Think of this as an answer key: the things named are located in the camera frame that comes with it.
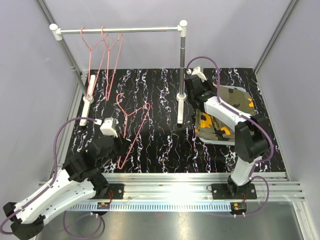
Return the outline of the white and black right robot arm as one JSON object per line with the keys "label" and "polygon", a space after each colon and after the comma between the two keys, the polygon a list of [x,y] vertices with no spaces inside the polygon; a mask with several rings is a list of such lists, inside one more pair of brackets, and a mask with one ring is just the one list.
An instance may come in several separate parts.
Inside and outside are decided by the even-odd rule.
{"label": "white and black right robot arm", "polygon": [[217,117],[234,134],[234,147],[238,159],[233,172],[222,185],[221,195],[229,199],[240,199],[251,191],[252,174],[255,166],[262,161],[267,150],[273,151],[267,132],[261,127],[265,119],[261,115],[250,115],[239,111],[219,97],[220,88],[196,75],[184,79],[187,100],[195,110],[210,117]]}

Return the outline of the aluminium mounting rail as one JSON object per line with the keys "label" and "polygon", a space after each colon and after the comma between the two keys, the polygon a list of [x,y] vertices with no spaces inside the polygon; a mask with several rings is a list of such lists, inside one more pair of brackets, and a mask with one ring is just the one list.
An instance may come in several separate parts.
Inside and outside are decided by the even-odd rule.
{"label": "aluminium mounting rail", "polygon": [[109,192],[93,198],[85,193],[87,183],[77,186],[63,197],[66,207],[55,202],[46,212],[230,212],[233,203],[303,202],[305,196],[297,181],[283,172],[257,173],[245,194],[227,193],[228,173],[106,173]]}

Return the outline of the white plastic basket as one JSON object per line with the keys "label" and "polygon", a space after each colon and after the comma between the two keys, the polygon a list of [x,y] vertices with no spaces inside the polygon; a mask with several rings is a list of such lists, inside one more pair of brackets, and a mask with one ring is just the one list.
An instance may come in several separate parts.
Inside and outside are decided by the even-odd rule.
{"label": "white plastic basket", "polygon": [[[251,95],[242,87],[221,85],[220,99],[239,111],[254,116],[255,106]],[[195,136],[206,144],[234,145],[235,132],[219,118],[199,109],[195,112]]]}

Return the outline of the black marble pattern mat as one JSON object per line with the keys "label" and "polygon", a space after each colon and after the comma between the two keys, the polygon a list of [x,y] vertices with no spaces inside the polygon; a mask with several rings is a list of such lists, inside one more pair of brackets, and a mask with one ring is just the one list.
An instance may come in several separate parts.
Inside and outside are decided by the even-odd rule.
{"label": "black marble pattern mat", "polygon": [[118,120],[118,128],[134,141],[124,173],[223,173],[238,159],[233,146],[205,144],[195,135],[194,111],[184,105],[177,127],[179,71],[118,69],[110,99],[105,101],[106,71],[100,71],[89,116]]}

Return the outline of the yellow and grey camouflage trousers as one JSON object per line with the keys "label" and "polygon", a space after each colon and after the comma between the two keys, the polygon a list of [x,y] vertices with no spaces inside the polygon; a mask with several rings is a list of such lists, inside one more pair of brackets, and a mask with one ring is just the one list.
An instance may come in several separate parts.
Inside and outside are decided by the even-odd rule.
{"label": "yellow and grey camouflage trousers", "polygon": [[245,113],[243,111],[239,111],[236,108],[234,108],[232,105],[230,105],[233,109],[235,109],[236,113],[233,113],[226,107],[224,107],[222,104],[218,103],[218,100],[216,97],[213,98],[213,100],[209,101],[209,104],[205,106],[205,112],[208,115],[217,117],[222,122],[224,122],[229,128],[231,128],[235,132],[235,126],[238,122],[244,122],[245,119],[239,116],[239,113],[242,112],[245,116],[250,117],[251,115],[248,113]]}

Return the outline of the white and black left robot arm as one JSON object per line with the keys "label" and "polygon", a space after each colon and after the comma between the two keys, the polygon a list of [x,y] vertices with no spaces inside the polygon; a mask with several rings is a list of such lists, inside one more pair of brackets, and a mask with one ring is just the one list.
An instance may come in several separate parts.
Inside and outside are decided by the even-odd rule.
{"label": "white and black left robot arm", "polygon": [[11,234],[20,240],[30,240],[58,215],[83,201],[106,199],[99,208],[108,210],[112,200],[123,199],[124,184],[109,183],[103,168],[111,160],[126,155],[130,144],[120,136],[100,136],[66,159],[32,195],[5,204],[3,211],[11,221]]}

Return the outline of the metal clothes rack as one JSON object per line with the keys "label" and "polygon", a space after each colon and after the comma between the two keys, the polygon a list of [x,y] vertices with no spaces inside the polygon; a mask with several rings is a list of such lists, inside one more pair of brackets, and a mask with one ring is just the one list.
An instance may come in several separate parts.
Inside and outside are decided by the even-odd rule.
{"label": "metal clothes rack", "polygon": [[177,110],[177,126],[181,128],[184,121],[184,102],[187,98],[185,93],[185,60],[186,60],[186,35],[187,35],[188,22],[181,20],[177,26],[154,26],[154,27],[128,27],[128,28],[94,28],[94,29],[70,29],[63,30],[59,28],[55,23],[49,25],[49,29],[53,33],[54,38],[57,41],[63,39],[63,35],[68,34],[97,34],[97,33],[151,33],[151,32],[179,32],[180,33],[180,61],[179,61],[179,89],[176,95],[178,102]]}

